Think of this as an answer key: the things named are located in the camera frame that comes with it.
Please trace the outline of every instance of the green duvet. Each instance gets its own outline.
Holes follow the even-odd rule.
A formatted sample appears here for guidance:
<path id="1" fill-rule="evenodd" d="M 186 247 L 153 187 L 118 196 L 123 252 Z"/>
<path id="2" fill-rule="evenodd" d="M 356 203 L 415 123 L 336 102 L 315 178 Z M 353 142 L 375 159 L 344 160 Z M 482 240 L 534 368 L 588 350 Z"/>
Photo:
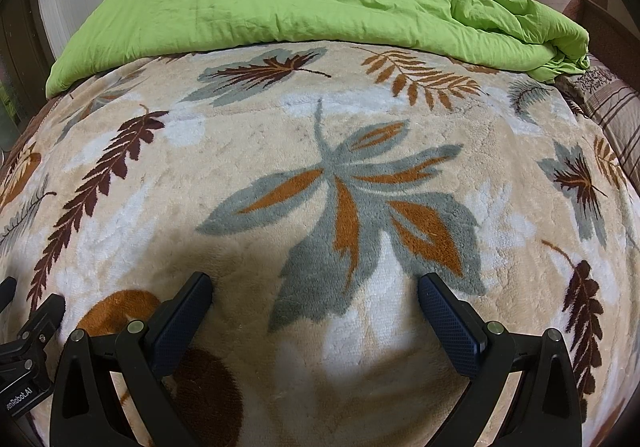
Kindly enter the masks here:
<path id="1" fill-rule="evenodd" d="M 547 81 L 588 67 L 588 34 L 533 0 L 104 0 L 47 96 L 143 56 L 336 39 L 426 50 Z"/>

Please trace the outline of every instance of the blanket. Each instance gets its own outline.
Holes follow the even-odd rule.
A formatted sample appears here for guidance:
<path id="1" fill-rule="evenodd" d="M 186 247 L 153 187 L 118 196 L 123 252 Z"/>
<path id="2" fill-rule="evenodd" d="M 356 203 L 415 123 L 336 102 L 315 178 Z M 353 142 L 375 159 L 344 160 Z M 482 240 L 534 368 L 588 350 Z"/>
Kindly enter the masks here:
<path id="1" fill-rule="evenodd" d="M 104 0 L 53 66 L 47 97 L 140 57 L 321 39 L 427 50 L 542 81 L 588 67 L 586 31 L 533 0 Z"/>
<path id="2" fill-rule="evenodd" d="M 466 384 L 420 312 L 426 271 L 485 320 L 563 332 L 585 447 L 638 382 L 638 196 L 526 74 L 278 43 L 140 59 L 47 109 L 2 181 L 1 329 L 62 294 L 53 374 L 76 327 L 119 331 L 204 271 L 214 303 L 166 380 L 203 445 L 425 445 Z"/>

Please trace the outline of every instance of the black bracket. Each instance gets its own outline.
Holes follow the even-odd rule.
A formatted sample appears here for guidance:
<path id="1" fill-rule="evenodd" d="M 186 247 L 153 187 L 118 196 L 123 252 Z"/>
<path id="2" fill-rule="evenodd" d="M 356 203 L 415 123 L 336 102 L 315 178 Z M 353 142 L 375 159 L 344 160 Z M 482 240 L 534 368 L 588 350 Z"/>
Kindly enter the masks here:
<path id="1" fill-rule="evenodd" d="M 427 447 L 472 447 L 498 402 L 509 373 L 520 382 L 493 447 L 580 447 L 582 421 L 571 360 L 562 334 L 511 334 L 484 322 L 436 273 L 418 281 L 418 301 L 456 371 L 470 379 Z"/>
<path id="2" fill-rule="evenodd" d="M 0 283 L 0 311 L 13 300 L 16 281 Z M 13 419 L 20 418 L 53 393 L 44 347 L 59 328 L 65 299 L 51 294 L 20 328 L 15 341 L 0 345 L 0 405 Z"/>
<path id="3" fill-rule="evenodd" d="M 138 447 L 110 371 L 122 373 L 156 447 L 198 447 L 175 412 L 160 379 L 171 375 L 212 302 L 209 276 L 195 272 L 163 302 L 148 323 L 136 320 L 118 334 L 69 335 L 58 364 L 51 406 L 51 447 Z"/>

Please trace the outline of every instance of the striped pillow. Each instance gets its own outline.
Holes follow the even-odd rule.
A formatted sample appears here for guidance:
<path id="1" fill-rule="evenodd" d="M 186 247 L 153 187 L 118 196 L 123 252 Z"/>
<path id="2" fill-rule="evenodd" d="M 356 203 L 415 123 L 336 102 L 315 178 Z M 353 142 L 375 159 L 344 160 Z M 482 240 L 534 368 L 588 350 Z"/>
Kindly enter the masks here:
<path id="1" fill-rule="evenodd" d="M 640 194 L 640 94 L 594 56 L 584 75 L 562 75 L 556 87 L 596 122 Z"/>

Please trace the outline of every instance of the screw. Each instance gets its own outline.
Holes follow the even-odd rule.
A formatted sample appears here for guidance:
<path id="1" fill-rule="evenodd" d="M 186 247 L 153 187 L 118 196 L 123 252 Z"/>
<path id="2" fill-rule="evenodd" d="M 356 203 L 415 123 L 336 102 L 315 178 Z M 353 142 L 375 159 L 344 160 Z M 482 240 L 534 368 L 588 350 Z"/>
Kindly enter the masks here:
<path id="1" fill-rule="evenodd" d="M 546 334 L 549 335 L 549 338 L 553 342 L 558 342 L 560 339 L 562 339 L 562 334 L 558 330 L 556 330 L 555 328 L 549 328 L 546 331 Z"/>
<path id="2" fill-rule="evenodd" d="M 143 331 L 145 324 L 142 321 L 131 321 L 127 326 L 129 333 L 140 333 Z"/>
<path id="3" fill-rule="evenodd" d="M 69 335 L 69 338 L 73 342 L 78 342 L 82 337 L 84 337 L 84 330 L 81 330 L 79 328 L 77 330 L 73 330 L 71 332 L 71 335 Z"/>
<path id="4" fill-rule="evenodd" d="M 498 321 L 491 321 L 487 323 L 486 328 L 494 335 L 500 335 L 504 332 L 504 326 Z"/>

